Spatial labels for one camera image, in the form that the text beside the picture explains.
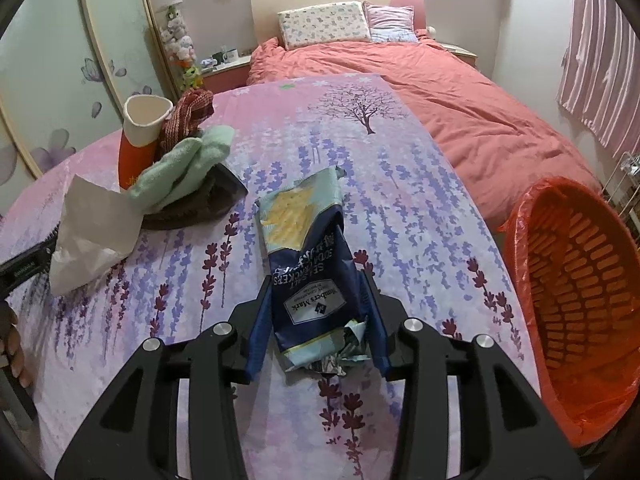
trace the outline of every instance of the red plastic bag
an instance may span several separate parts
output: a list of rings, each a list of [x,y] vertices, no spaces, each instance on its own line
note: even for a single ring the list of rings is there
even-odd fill
[[[511,213],[504,260],[544,403],[572,446],[600,439],[638,392],[640,259],[632,237],[593,191],[545,178]]]

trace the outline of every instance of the striped curtain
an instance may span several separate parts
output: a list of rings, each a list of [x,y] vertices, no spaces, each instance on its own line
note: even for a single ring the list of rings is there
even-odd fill
[[[558,102],[614,158],[640,151],[640,43],[615,0],[574,0]]]

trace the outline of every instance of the silver bolt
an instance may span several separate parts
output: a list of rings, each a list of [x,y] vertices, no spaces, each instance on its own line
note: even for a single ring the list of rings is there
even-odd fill
[[[223,321],[222,323],[216,323],[213,326],[213,333],[217,335],[227,335],[231,333],[232,330],[233,327],[226,321]]]
[[[410,317],[404,322],[404,327],[409,332],[420,332],[423,326],[422,322],[419,319],[415,319],[415,317]]]
[[[494,338],[487,334],[480,334],[476,336],[476,343],[482,348],[491,348],[494,345]]]
[[[160,348],[160,340],[157,337],[150,337],[146,339],[145,342],[142,343],[142,348],[147,352],[153,352],[154,350],[158,350]]]

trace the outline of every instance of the pink pillow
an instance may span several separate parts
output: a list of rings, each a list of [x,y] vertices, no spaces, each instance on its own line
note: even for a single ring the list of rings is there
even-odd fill
[[[363,2],[372,41],[409,41],[417,43],[414,34],[414,8],[373,5]]]

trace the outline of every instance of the patterned pillow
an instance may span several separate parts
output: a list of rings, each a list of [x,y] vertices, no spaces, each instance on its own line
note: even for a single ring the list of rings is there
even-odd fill
[[[363,2],[364,14],[369,24],[371,41],[403,41],[418,43],[414,33],[414,8],[389,7]]]
[[[332,41],[371,41],[360,2],[284,10],[278,19],[287,50]]]

